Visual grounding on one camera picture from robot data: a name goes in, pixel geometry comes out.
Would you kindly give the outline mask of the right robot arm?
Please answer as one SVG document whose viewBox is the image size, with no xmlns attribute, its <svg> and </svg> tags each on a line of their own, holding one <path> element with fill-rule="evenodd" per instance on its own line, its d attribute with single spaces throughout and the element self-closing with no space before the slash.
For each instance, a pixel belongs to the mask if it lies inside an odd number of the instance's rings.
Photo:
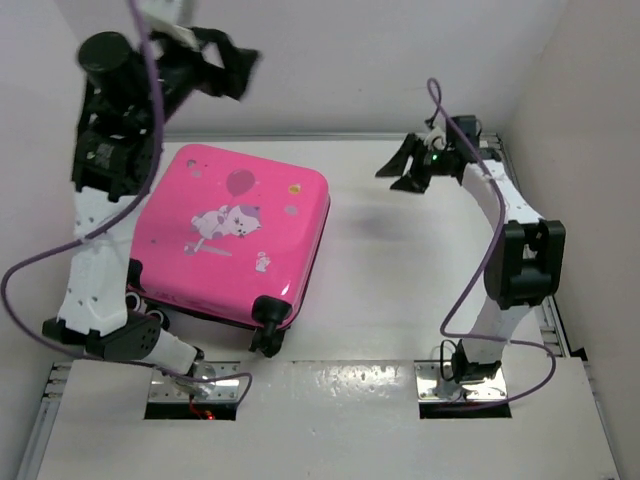
<svg viewBox="0 0 640 480">
<path fill-rule="evenodd" d="M 425 193 L 435 177 L 451 177 L 485 215 L 493 236 L 472 276 L 483 282 L 485 301 L 471 331 L 453 335 L 455 350 L 441 375 L 456 383 L 493 377 L 521 320 L 559 287 L 563 223 L 545 219 L 528 204 L 499 154 L 481 146 L 473 115 L 456 116 L 444 128 L 427 119 L 424 131 L 407 134 L 376 175 L 392 179 L 393 190 L 411 194 Z"/>
</svg>

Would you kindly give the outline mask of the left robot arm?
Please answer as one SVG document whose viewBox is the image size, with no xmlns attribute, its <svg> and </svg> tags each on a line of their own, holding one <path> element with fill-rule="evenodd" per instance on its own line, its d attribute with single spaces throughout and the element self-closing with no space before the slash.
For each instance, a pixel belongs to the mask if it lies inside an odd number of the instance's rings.
<svg viewBox="0 0 640 480">
<path fill-rule="evenodd" d="M 128 306 L 133 230 L 162 154 L 162 128 L 194 92 L 240 100 L 260 61 L 224 32 L 196 28 L 187 46 L 165 33 L 132 46 L 120 33 L 86 39 L 77 61 L 86 76 L 71 180 L 75 243 L 66 294 L 43 335 L 92 357 L 145 364 L 182 378 L 202 351 L 166 332 L 161 322 Z"/>
</svg>

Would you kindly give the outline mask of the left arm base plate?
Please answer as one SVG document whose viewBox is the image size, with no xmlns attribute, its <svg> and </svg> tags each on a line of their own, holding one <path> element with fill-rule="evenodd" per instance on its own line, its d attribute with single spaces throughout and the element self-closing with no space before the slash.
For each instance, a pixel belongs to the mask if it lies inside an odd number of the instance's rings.
<svg viewBox="0 0 640 480">
<path fill-rule="evenodd" d="M 195 377 L 206 383 L 177 380 L 159 371 L 152 374 L 148 400 L 156 404 L 186 404 L 190 398 L 196 403 L 234 403 L 240 396 L 240 379 L 221 380 L 239 373 L 239 362 L 204 361 L 195 371 Z"/>
</svg>

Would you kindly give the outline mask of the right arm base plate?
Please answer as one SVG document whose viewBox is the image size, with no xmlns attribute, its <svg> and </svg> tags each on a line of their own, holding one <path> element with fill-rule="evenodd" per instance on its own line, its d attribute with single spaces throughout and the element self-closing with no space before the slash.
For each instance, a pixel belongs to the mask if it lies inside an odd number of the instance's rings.
<svg viewBox="0 0 640 480">
<path fill-rule="evenodd" d="M 507 386 L 501 368 L 494 376 L 460 383 L 445 379 L 437 360 L 416 361 L 414 373 L 420 404 L 486 403 L 507 398 Z"/>
</svg>

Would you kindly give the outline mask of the pink hard-shell suitcase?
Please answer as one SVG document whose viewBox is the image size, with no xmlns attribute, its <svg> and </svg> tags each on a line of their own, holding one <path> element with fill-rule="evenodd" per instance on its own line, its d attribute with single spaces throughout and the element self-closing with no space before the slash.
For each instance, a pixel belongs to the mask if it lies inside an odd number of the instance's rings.
<svg viewBox="0 0 640 480">
<path fill-rule="evenodd" d="M 271 358 L 301 309 L 330 205 L 314 169 L 188 144 L 136 222 L 127 303 L 246 328 L 250 351 Z"/>
</svg>

